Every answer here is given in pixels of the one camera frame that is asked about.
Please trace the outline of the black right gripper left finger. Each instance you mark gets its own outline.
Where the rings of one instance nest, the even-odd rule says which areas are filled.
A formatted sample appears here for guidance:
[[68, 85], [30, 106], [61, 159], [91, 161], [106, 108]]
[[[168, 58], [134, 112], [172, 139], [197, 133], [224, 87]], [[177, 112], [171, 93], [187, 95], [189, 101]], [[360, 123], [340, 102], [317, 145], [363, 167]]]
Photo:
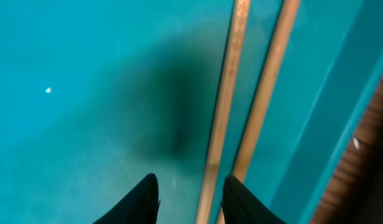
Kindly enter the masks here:
[[156, 224], [159, 205], [158, 180], [150, 173], [93, 224]]

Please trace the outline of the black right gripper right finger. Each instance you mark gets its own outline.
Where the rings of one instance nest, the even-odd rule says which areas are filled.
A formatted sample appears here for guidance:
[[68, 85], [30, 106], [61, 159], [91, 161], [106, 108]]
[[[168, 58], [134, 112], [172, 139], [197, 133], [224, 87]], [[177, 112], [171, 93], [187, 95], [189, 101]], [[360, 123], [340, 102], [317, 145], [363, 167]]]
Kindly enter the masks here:
[[285, 224], [233, 175], [224, 180], [221, 207], [225, 224]]

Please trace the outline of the wooden chopstick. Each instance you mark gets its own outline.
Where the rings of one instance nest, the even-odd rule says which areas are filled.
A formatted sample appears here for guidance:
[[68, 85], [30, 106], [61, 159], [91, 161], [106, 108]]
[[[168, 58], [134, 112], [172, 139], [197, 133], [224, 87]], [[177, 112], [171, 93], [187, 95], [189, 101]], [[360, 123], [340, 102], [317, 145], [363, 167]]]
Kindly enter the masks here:
[[236, 156], [232, 174], [244, 182], [254, 154], [267, 109], [282, 64], [288, 40], [297, 16], [299, 0], [285, 0], [274, 29], [270, 47], [265, 59], [252, 108], [244, 130], [241, 145]]
[[196, 224], [207, 224], [210, 218], [250, 6], [250, 0], [235, 0], [234, 2], [208, 155], [196, 212]]

